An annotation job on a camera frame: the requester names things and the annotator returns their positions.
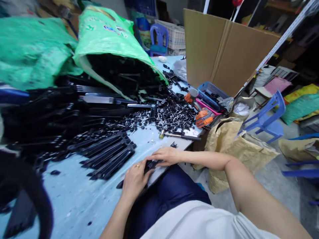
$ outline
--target light blue tabletop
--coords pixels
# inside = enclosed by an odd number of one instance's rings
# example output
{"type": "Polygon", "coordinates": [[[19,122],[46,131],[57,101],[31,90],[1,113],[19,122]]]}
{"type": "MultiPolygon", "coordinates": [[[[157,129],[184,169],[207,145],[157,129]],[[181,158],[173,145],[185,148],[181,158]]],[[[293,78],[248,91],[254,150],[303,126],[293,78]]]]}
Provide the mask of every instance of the light blue tabletop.
{"type": "MultiPolygon", "coordinates": [[[[152,58],[160,70],[165,70],[163,63],[158,57],[152,58]]],[[[182,56],[168,56],[165,63],[173,69],[176,60],[182,56]]],[[[177,86],[173,86],[173,91],[181,92],[177,86]]],[[[92,169],[85,169],[79,163],[85,157],[72,155],[61,162],[50,162],[48,169],[43,173],[44,186],[48,192],[53,206],[54,227],[51,238],[80,239],[98,238],[120,198],[121,189],[116,189],[117,184],[124,178],[125,172],[136,162],[143,160],[157,149],[177,143],[177,148],[186,149],[192,141],[164,137],[159,139],[159,131],[155,126],[146,126],[147,129],[139,128],[130,135],[130,139],[137,145],[135,154],[124,164],[124,166],[108,181],[89,180],[86,176],[92,169]],[[53,170],[61,171],[60,175],[53,176],[53,170]]],[[[202,130],[195,127],[187,132],[187,135],[197,136],[202,130]]],[[[152,184],[165,170],[165,167],[156,168],[149,180],[152,184]]],[[[3,235],[10,214],[0,215],[0,236],[3,235]]],[[[17,236],[19,239],[37,238],[39,234],[39,222],[36,218],[34,226],[17,236]]]]}

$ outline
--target wall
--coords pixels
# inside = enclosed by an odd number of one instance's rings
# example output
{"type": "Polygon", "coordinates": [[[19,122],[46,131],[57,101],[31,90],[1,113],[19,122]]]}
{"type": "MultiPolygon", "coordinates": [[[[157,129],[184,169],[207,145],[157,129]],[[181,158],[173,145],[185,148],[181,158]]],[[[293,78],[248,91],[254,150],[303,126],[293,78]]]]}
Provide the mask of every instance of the wall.
{"type": "Polygon", "coordinates": [[[167,4],[167,11],[171,19],[179,20],[180,24],[184,25],[183,9],[187,8],[188,0],[162,0],[167,4]]]}
{"type": "Polygon", "coordinates": [[[103,7],[112,9],[121,17],[126,19],[129,18],[125,9],[124,0],[94,0],[94,2],[101,4],[103,7]]]}

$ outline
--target orange tool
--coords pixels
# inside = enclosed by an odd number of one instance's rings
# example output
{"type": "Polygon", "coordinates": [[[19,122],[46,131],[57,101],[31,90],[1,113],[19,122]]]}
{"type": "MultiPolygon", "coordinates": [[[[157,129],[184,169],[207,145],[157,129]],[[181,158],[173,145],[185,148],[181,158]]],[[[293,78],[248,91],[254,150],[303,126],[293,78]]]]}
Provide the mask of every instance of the orange tool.
{"type": "Polygon", "coordinates": [[[185,95],[184,99],[198,111],[198,115],[196,115],[195,117],[196,126],[198,128],[201,128],[213,122],[213,117],[212,112],[209,109],[201,108],[200,105],[196,102],[197,95],[197,90],[191,89],[187,93],[187,95],[185,95]]]}

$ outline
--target hand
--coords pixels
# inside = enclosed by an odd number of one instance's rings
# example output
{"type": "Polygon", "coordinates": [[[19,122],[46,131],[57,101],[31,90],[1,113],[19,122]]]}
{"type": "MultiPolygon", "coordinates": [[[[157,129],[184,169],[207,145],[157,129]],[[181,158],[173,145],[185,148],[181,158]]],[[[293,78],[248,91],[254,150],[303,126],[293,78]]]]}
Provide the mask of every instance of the hand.
{"type": "Polygon", "coordinates": [[[184,151],[175,149],[173,147],[164,147],[155,151],[151,156],[146,157],[147,160],[164,160],[164,162],[158,163],[159,166],[171,166],[182,162],[184,151]]]}
{"type": "Polygon", "coordinates": [[[126,171],[121,198],[129,203],[135,202],[154,171],[151,169],[144,175],[145,164],[146,158],[126,171]]]}

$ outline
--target blue plastic chair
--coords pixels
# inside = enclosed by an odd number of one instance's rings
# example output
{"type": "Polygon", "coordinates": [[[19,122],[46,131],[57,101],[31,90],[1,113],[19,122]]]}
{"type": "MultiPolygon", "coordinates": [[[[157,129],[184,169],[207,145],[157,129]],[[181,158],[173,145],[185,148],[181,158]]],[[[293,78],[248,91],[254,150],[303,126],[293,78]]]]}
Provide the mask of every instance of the blue plastic chair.
{"type": "Polygon", "coordinates": [[[319,133],[305,134],[303,136],[299,136],[297,138],[293,138],[289,140],[303,140],[303,139],[310,139],[310,138],[319,138],[319,133]]]}
{"type": "Polygon", "coordinates": [[[259,127],[260,129],[256,131],[256,134],[265,131],[268,134],[273,135],[274,138],[267,142],[271,143],[284,135],[283,128],[281,124],[277,121],[277,119],[279,119],[285,113],[285,110],[285,102],[282,98],[280,91],[277,91],[257,115],[251,117],[249,120],[244,122],[244,124],[246,124],[247,122],[257,118],[255,122],[245,127],[243,130],[250,131],[256,127],[259,127]],[[272,110],[277,105],[279,106],[279,108],[271,117],[269,117],[267,115],[267,112],[272,110]]]}
{"type": "Polygon", "coordinates": [[[150,32],[151,32],[151,40],[152,40],[150,56],[154,56],[154,54],[166,56],[167,46],[168,46],[168,31],[166,27],[160,24],[153,24],[151,26],[150,32]],[[156,32],[157,45],[155,45],[154,31],[156,32]],[[164,36],[166,41],[165,46],[163,45],[164,36]]]}
{"type": "MultiPolygon", "coordinates": [[[[287,163],[286,166],[300,166],[305,164],[319,164],[319,160],[311,160],[297,163],[287,163]]],[[[306,178],[312,184],[319,184],[319,169],[298,169],[291,171],[282,171],[285,177],[302,177],[306,178]]],[[[319,201],[308,201],[310,205],[319,205],[319,201]]]]}

